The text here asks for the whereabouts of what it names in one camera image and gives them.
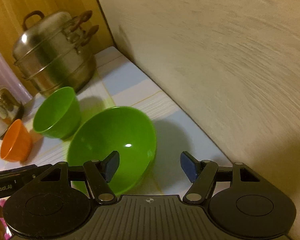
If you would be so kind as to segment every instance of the orange bowl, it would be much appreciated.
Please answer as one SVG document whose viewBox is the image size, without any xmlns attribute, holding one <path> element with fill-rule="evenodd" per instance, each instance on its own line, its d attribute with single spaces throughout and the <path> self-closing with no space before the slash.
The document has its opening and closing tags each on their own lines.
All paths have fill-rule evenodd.
<svg viewBox="0 0 300 240">
<path fill-rule="evenodd" d="M 20 119 L 15 120 L 4 135 L 0 158 L 8 162 L 24 162 L 32 150 L 32 139 Z"/>
</svg>

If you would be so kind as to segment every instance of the green bowl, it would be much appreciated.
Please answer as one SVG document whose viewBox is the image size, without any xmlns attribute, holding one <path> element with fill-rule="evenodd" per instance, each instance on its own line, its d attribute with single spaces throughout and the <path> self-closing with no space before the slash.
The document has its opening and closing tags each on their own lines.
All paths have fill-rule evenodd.
<svg viewBox="0 0 300 240">
<path fill-rule="evenodd" d="M 84 123 L 68 150 L 69 166 L 103 160 L 118 151 L 120 165 L 109 183 L 116 195 L 131 189 L 142 178 L 156 152 L 155 129 L 143 112 L 127 106 L 108 108 Z M 85 192 L 84 185 L 74 184 Z"/>
<path fill-rule="evenodd" d="M 50 138 L 66 139 L 79 128 L 80 106 L 72 87 L 53 92 L 40 106 L 33 120 L 33 129 Z"/>
</svg>

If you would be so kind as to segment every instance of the wall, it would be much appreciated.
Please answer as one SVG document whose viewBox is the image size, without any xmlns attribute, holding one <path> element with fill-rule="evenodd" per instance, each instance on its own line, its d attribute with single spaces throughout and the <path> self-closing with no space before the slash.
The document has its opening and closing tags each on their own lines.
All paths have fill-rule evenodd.
<svg viewBox="0 0 300 240">
<path fill-rule="evenodd" d="M 33 95 L 37 93 L 35 88 L 30 82 L 25 82 L 21 78 L 20 71 L 13 65 L 12 47 L 23 33 L 21 25 L 24 16 L 34 10 L 41 10 L 45 15 L 65 10 L 72 16 L 79 15 L 85 10 L 93 10 L 92 18 L 82 25 L 88 30 L 91 26 L 99 24 L 97 34 L 91 40 L 93 52 L 97 53 L 113 45 L 111 34 L 96 0 L 0 0 L 0 52 L 16 76 Z M 39 19 L 38 16 L 33 16 L 27 20 L 27 26 L 33 25 Z"/>
<path fill-rule="evenodd" d="M 300 0 L 100 3 L 119 49 L 293 199 L 300 240 Z"/>
</svg>

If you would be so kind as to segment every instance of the brown handle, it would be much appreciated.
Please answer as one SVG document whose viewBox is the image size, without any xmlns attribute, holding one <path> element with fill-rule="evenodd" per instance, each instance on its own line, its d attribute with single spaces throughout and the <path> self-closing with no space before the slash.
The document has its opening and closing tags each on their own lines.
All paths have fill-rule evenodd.
<svg viewBox="0 0 300 240">
<path fill-rule="evenodd" d="M 43 12 L 42 12 L 42 11 L 39 11 L 39 10 L 33 11 L 33 12 L 31 12 L 31 13 L 28 13 L 28 14 L 24 17 L 24 19 L 23 19 L 22 28 L 23 28 L 24 31 L 26 31 L 26 30 L 28 29 L 28 28 L 27 28 L 27 25 L 26 25 L 26 20 L 29 19 L 29 18 L 30 18 L 31 16 L 33 16 L 33 15 L 39 15 L 39 16 L 41 17 L 41 19 L 44 18 Z"/>
<path fill-rule="evenodd" d="M 88 21 L 92 16 L 92 11 L 85 11 L 82 14 L 80 14 L 78 17 L 75 18 L 75 23 L 74 25 L 70 28 L 70 32 L 74 32 L 81 23 L 84 23 L 86 21 Z"/>
<path fill-rule="evenodd" d="M 81 46 L 85 46 L 89 43 L 92 36 L 96 34 L 96 32 L 99 30 L 99 25 L 92 26 L 90 30 L 87 32 L 85 37 L 83 38 L 83 41 L 81 42 Z"/>
</svg>

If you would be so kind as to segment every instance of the ribbed gray panel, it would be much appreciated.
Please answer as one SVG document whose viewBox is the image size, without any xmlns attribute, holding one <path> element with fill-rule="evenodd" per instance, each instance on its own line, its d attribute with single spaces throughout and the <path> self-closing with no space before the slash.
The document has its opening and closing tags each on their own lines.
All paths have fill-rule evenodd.
<svg viewBox="0 0 300 240">
<path fill-rule="evenodd" d="M 214 226 L 201 207 L 183 204 L 176 195 L 125 195 L 117 204 L 97 208 L 82 228 L 58 240 L 236 239 Z"/>
</svg>

